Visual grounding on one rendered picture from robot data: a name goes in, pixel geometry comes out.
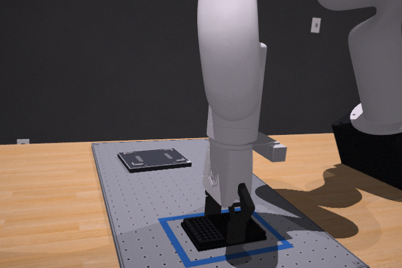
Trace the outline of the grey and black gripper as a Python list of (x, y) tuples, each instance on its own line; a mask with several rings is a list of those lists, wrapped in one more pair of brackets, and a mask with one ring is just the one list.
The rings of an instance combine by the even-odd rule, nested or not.
[[(252, 144), (230, 145), (209, 138), (202, 184), (205, 188), (204, 215), (221, 213), (229, 209), (226, 242), (243, 242), (246, 223), (255, 211), (251, 198), (253, 181)], [(214, 144), (214, 145), (213, 145)], [(234, 203), (235, 200), (240, 202)], [(237, 215), (234, 207), (241, 207)]]

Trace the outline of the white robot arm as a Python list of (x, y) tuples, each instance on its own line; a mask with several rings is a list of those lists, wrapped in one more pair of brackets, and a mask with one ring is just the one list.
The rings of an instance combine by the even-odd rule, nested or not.
[[(318, 2), (334, 11), (376, 7), (348, 37), (362, 103), (350, 121), (367, 134), (402, 132), (402, 0)], [(207, 135), (223, 144), (252, 144), (272, 163), (285, 161), (287, 147), (258, 132), (267, 46), (259, 42), (257, 0), (198, 0), (197, 29)]]

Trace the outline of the blue tape outline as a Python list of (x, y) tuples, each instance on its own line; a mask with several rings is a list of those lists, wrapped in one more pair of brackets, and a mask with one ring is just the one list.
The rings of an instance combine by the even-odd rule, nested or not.
[(262, 248), (262, 249), (249, 250), (249, 251), (239, 252), (239, 253), (235, 253), (235, 254), (222, 255), (222, 256), (212, 257), (212, 258), (208, 258), (208, 259), (190, 261), (187, 254), (183, 250), (179, 241), (175, 237), (175, 234), (172, 232), (170, 226), (168, 225), (168, 223), (166, 221), (179, 220), (179, 219), (190, 218), (190, 217), (199, 217), (199, 216), (204, 216), (204, 213), (158, 218), (159, 222), (161, 223), (161, 226), (163, 227), (164, 231), (166, 232), (168, 238), (170, 239), (172, 245), (174, 246), (177, 254), (179, 255), (180, 259), (182, 260), (182, 262), (186, 268), (198, 266), (198, 265), (210, 264), (210, 263), (214, 263), (214, 262), (220, 262), (220, 261), (224, 261), (224, 260), (236, 259), (236, 258), (240, 258), (240, 257), (247, 257), (250, 255), (263, 254), (263, 253), (277, 251), (277, 250), (289, 249), (289, 248), (294, 247), (284, 237), (282, 237), (270, 224), (268, 224), (262, 217), (260, 217), (254, 211), (253, 216), (260, 223), (262, 223), (283, 245), (276, 245), (276, 246), (266, 247), (266, 248)]

